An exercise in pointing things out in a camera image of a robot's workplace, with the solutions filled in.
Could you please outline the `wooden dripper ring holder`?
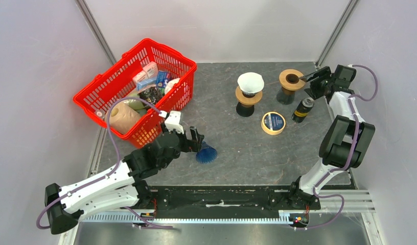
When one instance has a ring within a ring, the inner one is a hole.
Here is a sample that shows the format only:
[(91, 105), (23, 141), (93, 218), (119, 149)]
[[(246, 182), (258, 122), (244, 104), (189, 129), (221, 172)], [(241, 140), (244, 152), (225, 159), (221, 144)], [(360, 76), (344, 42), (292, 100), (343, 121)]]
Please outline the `wooden dripper ring holder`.
[(235, 89), (235, 96), (238, 100), (238, 103), (244, 107), (252, 107), (260, 102), (263, 96), (263, 92), (259, 91), (253, 95), (245, 95), (245, 93), (240, 89), (239, 86)]

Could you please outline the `white paper coffee filter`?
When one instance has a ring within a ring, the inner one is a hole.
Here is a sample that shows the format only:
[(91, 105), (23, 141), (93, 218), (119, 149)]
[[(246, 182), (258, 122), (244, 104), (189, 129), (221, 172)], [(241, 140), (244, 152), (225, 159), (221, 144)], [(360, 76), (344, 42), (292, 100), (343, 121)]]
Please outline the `white paper coffee filter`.
[(241, 74), (237, 79), (240, 90), (245, 94), (256, 94), (263, 90), (263, 77), (255, 72), (246, 72)]

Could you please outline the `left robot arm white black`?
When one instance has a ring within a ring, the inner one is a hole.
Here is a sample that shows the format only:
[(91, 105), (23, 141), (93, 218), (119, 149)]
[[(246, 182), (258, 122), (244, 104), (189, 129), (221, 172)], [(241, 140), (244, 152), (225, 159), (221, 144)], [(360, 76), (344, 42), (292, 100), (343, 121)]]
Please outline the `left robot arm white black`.
[(124, 208), (150, 207), (153, 195), (146, 182), (182, 152), (199, 152), (204, 135), (190, 127), (191, 139), (176, 130), (164, 130), (152, 143), (132, 151), (117, 165), (79, 183), (45, 188), (45, 207), (53, 235), (64, 233), (94, 214)]

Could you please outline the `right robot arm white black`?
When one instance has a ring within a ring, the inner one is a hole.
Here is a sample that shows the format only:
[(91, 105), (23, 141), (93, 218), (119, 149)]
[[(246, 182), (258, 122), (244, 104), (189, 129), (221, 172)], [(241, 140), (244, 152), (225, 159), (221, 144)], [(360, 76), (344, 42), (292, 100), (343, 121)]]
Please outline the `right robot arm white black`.
[(375, 126), (363, 119), (356, 106), (356, 99), (365, 98), (350, 89), (358, 67), (338, 65), (331, 71), (325, 66), (301, 77), (310, 84), (305, 91), (313, 100), (326, 99), (333, 121), (320, 144), (317, 163), (290, 186), (287, 203), (294, 209), (317, 202), (320, 190), (334, 176), (357, 168), (363, 161)]

